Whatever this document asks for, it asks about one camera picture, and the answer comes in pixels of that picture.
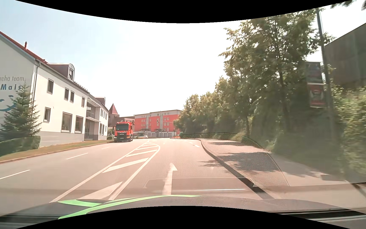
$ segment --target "logo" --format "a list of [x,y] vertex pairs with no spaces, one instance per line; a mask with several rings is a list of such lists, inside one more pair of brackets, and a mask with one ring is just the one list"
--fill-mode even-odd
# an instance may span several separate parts
[[16,107],[16,104],[12,104],[11,106],[8,106],[7,108],[5,109],[0,109],[0,111],[3,111],[3,112],[7,112],[7,111],[10,111],[12,108]]

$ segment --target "red building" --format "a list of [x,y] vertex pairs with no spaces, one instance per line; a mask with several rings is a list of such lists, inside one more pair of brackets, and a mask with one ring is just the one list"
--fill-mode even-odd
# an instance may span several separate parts
[[166,110],[135,115],[135,131],[145,131],[148,137],[172,137],[178,135],[173,121],[176,120],[181,110]]

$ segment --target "billboard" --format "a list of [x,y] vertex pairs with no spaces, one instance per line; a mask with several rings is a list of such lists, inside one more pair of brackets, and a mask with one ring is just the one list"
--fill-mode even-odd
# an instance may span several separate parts
[[322,84],[323,76],[320,62],[306,62],[305,76],[308,84]]
[[326,108],[324,85],[308,84],[310,107]]

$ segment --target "pole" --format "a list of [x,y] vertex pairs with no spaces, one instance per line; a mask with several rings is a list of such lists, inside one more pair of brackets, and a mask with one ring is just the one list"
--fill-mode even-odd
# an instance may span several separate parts
[[320,46],[321,46],[321,55],[323,57],[323,65],[324,65],[324,77],[326,79],[326,85],[327,85],[327,93],[326,98],[328,102],[328,114],[330,118],[330,130],[331,130],[331,139],[333,140],[334,144],[338,143],[338,135],[337,135],[337,128],[336,128],[336,120],[335,120],[335,110],[333,105],[333,96],[331,94],[331,85],[330,85],[330,77],[327,67],[327,58],[324,53],[324,37],[323,37],[323,28],[321,24],[321,17],[320,17],[320,10],[319,8],[316,8],[316,14],[317,14],[317,24],[318,24],[318,32],[320,34]]

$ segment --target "lane marking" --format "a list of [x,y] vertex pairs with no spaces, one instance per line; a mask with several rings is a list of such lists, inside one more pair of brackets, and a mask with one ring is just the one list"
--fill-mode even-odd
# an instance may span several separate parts
[[155,152],[155,151],[157,151],[157,149],[149,150],[149,151],[145,151],[145,152],[140,152],[140,153],[135,153],[135,154],[130,154],[127,157],[129,157],[129,156],[135,156],[135,155],[139,155],[139,154],[147,154],[147,153],[151,153],[151,152]]
[[9,175],[9,176],[1,177],[1,178],[0,178],[0,180],[5,179],[5,178],[8,178],[8,177],[10,177],[10,176],[15,176],[15,175],[21,174],[21,173],[23,173],[23,172],[27,172],[27,171],[30,171],[30,169],[25,170],[25,171],[22,171],[22,172],[15,173],[15,174],[12,174],[12,175]]
[[120,164],[120,165],[115,165],[113,167],[109,167],[103,173],[109,172],[109,171],[112,171],[112,170],[115,170],[115,169],[120,169],[120,168],[123,168],[123,167],[127,167],[127,166],[130,166],[130,165],[134,165],[134,164],[139,164],[141,162],[146,161],[147,159],[148,158],[144,158],[144,159],[139,159],[139,160],[136,160],[136,161],[130,161],[130,162],[127,162],[127,163],[124,163],[124,164]]
[[116,183],[115,185],[110,185],[106,188],[85,195],[79,199],[103,200],[107,198],[109,195],[111,195],[111,193],[113,193],[121,184],[122,182]]
[[155,148],[157,146],[151,146],[151,147],[146,147],[146,148],[140,148],[140,149],[137,149],[137,150],[141,150],[141,149],[149,149],[149,148]]
[[72,157],[67,158],[66,160],[72,159],[72,158],[75,158],[75,157],[78,157],[78,156],[82,156],[82,155],[84,155],[84,154],[80,154],[80,155],[77,155],[77,156],[72,156]]
[[177,171],[177,169],[173,163],[170,163],[170,168],[169,168],[168,176],[165,179],[165,186],[163,186],[162,195],[171,195],[172,194],[173,171]]
[[82,182],[80,182],[78,185],[74,186],[73,188],[67,190],[66,192],[64,192],[62,195],[59,195],[58,197],[56,197],[54,200],[50,201],[50,203],[52,202],[56,202],[59,201],[60,199],[62,199],[63,197],[65,197],[66,195],[68,195],[70,192],[74,191],[75,189],[77,189],[78,187],[80,187],[81,185],[85,184],[86,182],[88,182],[89,180],[93,179],[94,177],[96,177],[97,175],[99,175],[100,173],[102,173],[103,171],[105,171],[106,169],[108,169],[109,167],[111,167],[113,164],[119,162],[120,160],[122,160],[123,158],[125,158],[126,156],[128,156],[130,153],[134,152],[136,149],[138,149],[139,147],[141,147],[142,145],[136,147],[135,149],[131,150],[129,153],[125,154],[124,156],[120,157],[119,159],[117,159],[115,162],[107,165],[105,168],[103,168],[102,170],[96,172],[95,174],[91,175],[91,177],[83,180]]
[[199,189],[199,190],[176,190],[178,191],[231,191],[231,190],[246,190],[244,188],[237,188],[237,189]]
[[117,196],[125,189],[125,187],[131,182],[132,179],[134,179],[134,177],[145,167],[145,165],[147,165],[150,160],[159,152],[160,150],[160,146],[158,148],[158,150],[147,160],[145,161],[145,163],[143,165],[140,166],[140,168],[138,170],[136,170],[134,172],[134,174],[132,174],[128,180],[126,180],[122,185],[121,187],[119,187],[115,192],[114,194],[112,194],[109,198],[109,200],[115,200],[115,198],[117,198]]

